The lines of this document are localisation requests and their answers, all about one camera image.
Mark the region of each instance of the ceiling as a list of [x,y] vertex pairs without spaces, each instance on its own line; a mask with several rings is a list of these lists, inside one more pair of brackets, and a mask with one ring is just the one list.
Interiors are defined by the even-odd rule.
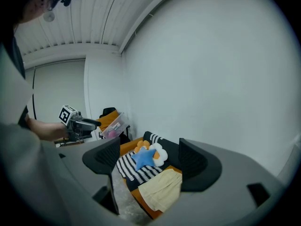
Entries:
[[116,46],[122,52],[139,23],[161,1],[72,0],[68,7],[59,3],[53,10],[54,21],[46,22],[41,16],[21,24],[15,37],[23,58],[68,44]]

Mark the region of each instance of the light fixture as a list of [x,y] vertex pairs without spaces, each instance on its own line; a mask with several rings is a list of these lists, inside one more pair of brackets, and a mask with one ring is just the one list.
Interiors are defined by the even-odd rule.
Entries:
[[50,23],[55,19],[55,14],[53,13],[53,11],[48,11],[44,13],[43,18],[46,22]]

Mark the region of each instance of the person's arm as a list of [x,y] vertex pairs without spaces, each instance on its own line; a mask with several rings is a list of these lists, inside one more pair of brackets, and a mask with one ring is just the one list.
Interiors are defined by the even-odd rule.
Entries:
[[55,141],[62,137],[68,137],[66,126],[62,123],[44,123],[26,115],[25,121],[32,132],[41,140]]

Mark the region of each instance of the white flower plush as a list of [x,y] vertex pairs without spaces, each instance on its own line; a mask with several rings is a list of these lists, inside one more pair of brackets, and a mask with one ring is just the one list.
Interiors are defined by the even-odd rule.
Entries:
[[167,152],[164,149],[162,149],[162,146],[159,143],[154,143],[150,145],[149,150],[151,149],[157,150],[152,158],[154,160],[155,166],[157,167],[163,166],[164,161],[168,159]]

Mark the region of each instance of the plastic container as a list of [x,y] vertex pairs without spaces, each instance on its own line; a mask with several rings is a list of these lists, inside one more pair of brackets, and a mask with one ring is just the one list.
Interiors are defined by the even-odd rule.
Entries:
[[128,127],[129,121],[124,115],[121,113],[119,117],[117,117],[103,132],[102,136],[104,138],[116,138]]

